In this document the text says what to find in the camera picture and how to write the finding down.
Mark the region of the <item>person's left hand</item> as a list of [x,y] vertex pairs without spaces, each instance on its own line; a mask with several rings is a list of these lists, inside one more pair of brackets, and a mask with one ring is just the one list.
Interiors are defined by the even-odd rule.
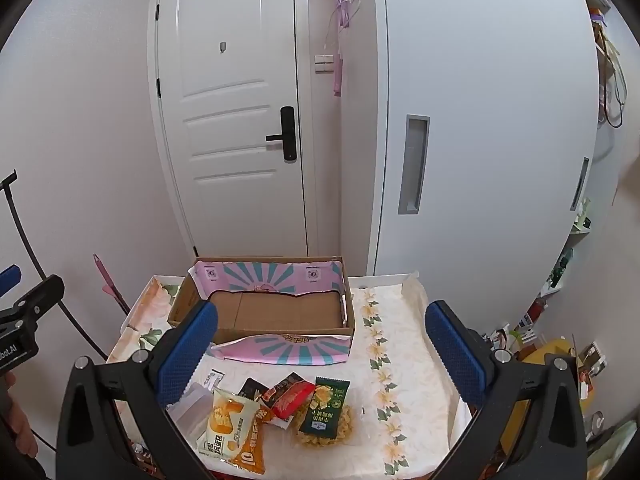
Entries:
[[11,401],[9,409],[3,415],[3,419],[11,429],[10,447],[15,448],[17,452],[29,458],[36,458],[38,454],[38,443],[32,428],[30,428],[29,420],[21,405],[14,399],[14,395],[8,392],[8,398]]

